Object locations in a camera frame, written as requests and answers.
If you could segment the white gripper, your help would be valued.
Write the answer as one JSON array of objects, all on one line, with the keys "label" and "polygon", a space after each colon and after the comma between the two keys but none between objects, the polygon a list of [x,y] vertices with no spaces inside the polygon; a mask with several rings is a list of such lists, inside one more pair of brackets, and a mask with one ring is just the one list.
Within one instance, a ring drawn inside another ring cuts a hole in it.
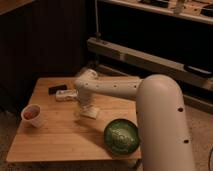
[{"label": "white gripper", "polygon": [[[79,89],[78,90],[78,103],[82,108],[88,108],[92,105],[93,95],[89,90]],[[81,119],[81,108],[74,108],[74,116],[77,120]]]}]

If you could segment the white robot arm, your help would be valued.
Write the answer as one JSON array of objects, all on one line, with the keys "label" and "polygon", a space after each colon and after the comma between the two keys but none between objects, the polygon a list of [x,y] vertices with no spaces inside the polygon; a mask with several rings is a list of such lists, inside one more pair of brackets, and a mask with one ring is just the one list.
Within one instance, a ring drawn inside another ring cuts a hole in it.
[{"label": "white robot arm", "polygon": [[82,106],[94,93],[135,102],[143,171],[196,171],[183,94],[174,79],[153,74],[104,80],[88,69],[74,86]]}]

